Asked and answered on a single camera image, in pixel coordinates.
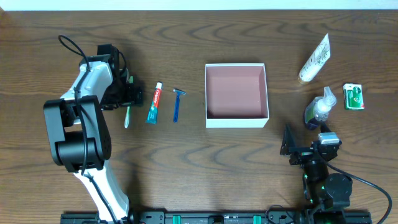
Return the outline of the white box pink interior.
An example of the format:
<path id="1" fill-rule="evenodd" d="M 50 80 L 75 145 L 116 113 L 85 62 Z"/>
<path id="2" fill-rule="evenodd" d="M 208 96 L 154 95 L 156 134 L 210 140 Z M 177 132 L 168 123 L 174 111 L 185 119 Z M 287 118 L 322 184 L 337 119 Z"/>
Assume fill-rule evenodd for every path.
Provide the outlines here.
<path id="1" fill-rule="evenodd" d="M 269 118 L 263 63 L 205 65 L 207 128 L 263 128 Z"/>

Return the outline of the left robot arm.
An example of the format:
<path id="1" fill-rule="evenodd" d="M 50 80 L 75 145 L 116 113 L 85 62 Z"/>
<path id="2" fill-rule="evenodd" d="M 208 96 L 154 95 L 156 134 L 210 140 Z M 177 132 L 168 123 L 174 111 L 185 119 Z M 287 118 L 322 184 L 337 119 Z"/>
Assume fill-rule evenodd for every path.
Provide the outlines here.
<path id="1" fill-rule="evenodd" d="M 124 56 L 111 44 L 83 57 L 71 88 L 43 110 L 54 163 L 77 177 L 94 200 L 96 213 L 66 212 L 61 223 L 135 223 L 128 196 L 110 166 L 111 136 L 103 111 L 142 104 L 142 90 L 131 83 Z"/>

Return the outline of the green white toothbrush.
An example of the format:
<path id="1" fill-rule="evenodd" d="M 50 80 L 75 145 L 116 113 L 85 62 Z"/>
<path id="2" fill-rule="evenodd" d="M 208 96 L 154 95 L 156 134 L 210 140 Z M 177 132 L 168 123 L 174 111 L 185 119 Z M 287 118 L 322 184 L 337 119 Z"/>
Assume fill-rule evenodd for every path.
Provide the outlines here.
<path id="1" fill-rule="evenodd" d="M 134 78 L 133 76 L 129 77 L 129 83 L 134 83 Z M 125 120 L 124 120 L 124 127 L 127 129 L 129 127 L 130 123 L 130 112 L 131 112 L 131 107 L 128 106 L 126 110 L 126 115 L 125 115 Z"/>

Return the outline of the Colgate toothpaste tube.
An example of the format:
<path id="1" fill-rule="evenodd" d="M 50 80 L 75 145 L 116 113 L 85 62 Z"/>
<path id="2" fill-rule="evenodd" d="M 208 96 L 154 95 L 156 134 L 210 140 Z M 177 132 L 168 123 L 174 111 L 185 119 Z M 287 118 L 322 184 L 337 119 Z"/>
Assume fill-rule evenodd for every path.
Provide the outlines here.
<path id="1" fill-rule="evenodd" d="M 152 103 L 149 108 L 149 112 L 147 114 L 146 123 L 148 124 L 156 124 L 157 123 L 157 114 L 159 110 L 159 101 L 162 93 L 162 82 L 157 82 L 155 86 L 155 92 L 153 95 Z"/>

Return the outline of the blue disposable razor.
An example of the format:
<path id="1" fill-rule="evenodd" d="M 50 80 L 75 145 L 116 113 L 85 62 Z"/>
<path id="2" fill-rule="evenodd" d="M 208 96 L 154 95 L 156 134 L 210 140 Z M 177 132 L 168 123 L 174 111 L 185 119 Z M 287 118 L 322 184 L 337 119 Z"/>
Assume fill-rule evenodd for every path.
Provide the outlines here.
<path id="1" fill-rule="evenodd" d="M 179 106 L 180 106 L 180 96 L 185 95 L 186 92 L 183 90 L 174 88 L 174 93 L 176 93 L 175 109 L 174 109 L 174 123 L 177 123 L 178 122 L 178 114 L 179 114 Z"/>

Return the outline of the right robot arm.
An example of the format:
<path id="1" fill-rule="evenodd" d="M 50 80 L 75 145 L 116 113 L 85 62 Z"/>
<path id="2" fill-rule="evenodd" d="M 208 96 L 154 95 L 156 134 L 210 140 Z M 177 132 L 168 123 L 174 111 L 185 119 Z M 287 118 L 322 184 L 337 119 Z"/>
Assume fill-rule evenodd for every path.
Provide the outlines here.
<path id="1" fill-rule="evenodd" d="M 344 209 L 350 206 L 353 181 L 342 173 L 329 173 L 327 166 L 341 144 L 323 124 L 316 141 L 299 147 L 289 126 L 285 127 L 280 154 L 290 157 L 290 165 L 303 169 L 303 193 L 312 204 L 295 214 L 294 223 L 348 223 Z"/>

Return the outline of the clear foam soap pump bottle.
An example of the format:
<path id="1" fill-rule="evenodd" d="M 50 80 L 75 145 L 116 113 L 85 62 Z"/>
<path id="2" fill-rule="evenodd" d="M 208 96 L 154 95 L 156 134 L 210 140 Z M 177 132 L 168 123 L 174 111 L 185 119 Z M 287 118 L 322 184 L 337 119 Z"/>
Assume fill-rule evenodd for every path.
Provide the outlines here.
<path id="1" fill-rule="evenodd" d="M 325 122 L 332 107 L 336 105 L 336 96 L 330 87 L 326 86 L 323 90 L 324 95 L 315 97 L 304 111 L 303 120 L 309 130 L 317 129 L 322 122 Z"/>

